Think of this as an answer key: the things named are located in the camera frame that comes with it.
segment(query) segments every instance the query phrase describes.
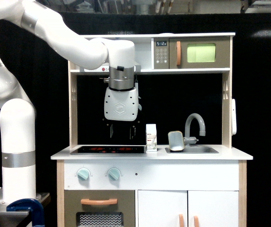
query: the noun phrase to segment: cabinet handle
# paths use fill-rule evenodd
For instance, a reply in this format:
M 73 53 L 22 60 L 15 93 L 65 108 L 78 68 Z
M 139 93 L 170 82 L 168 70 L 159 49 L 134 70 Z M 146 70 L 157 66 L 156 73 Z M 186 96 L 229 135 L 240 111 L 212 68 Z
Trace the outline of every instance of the cabinet handle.
M 177 41 L 177 42 L 176 42 L 176 48 L 177 48 L 177 60 L 176 60 L 176 65 L 181 65 L 181 59 L 182 59 L 181 41 Z
M 194 216 L 194 227 L 200 227 L 200 224 L 198 223 L 198 216 Z
M 117 199 L 109 199 L 109 200 L 82 199 L 80 203 L 84 205 L 111 205 L 111 204 L 117 204 Z
M 184 217 L 182 214 L 179 215 L 179 226 L 184 227 Z

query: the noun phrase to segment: zigzag pattern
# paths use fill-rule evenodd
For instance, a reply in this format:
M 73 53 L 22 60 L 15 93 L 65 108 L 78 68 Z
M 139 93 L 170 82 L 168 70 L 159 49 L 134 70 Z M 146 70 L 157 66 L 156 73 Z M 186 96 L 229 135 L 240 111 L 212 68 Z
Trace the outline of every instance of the zigzag pattern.
M 121 215 L 82 214 L 78 222 L 84 227 L 123 227 Z

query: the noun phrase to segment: gray faucet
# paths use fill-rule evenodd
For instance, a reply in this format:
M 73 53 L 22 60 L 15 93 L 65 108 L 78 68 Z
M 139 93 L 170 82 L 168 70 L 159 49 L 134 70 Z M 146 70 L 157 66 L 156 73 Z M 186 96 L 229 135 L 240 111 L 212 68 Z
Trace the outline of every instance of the gray faucet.
M 200 136 L 206 135 L 206 127 L 205 127 L 205 122 L 203 121 L 203 118 L 197 113 L 191 114 L 187 118 L 186 125 L 184 127 L 184 144 L 186 146 L 189 146 L 189 144 L 195 144 L 198 141 L 196 137 L 190 137 L 190 124 L 194 118 L 198 121 L 200 125 Z

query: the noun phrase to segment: stovetop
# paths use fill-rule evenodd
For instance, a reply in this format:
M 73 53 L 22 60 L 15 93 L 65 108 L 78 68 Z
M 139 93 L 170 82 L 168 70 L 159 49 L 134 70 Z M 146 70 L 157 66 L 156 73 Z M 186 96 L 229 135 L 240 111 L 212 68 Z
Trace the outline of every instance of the stovetop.
M 82 146 L 71 155 L 98 155 L 98 154 L 145 154 L 146 146 Z

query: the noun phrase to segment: knob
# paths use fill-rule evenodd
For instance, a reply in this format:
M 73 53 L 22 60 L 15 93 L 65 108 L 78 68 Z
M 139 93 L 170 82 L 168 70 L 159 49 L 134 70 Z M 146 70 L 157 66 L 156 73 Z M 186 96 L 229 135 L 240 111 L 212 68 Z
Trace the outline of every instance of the knob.
M 118 168 L 111 168 L 108 170 L 107 175 L 110 180 L 116 181 L 118 178 L 120 178 L 121 172 Z
M 77 176 L 78 176 L 78 179 L 81 180 L 81 181 L 85 181 L 88 179 L 88 177 L 90 176 L 90 172 L 88 169 L 86 168 L 81 168 L 78 170 L 77 172 Z

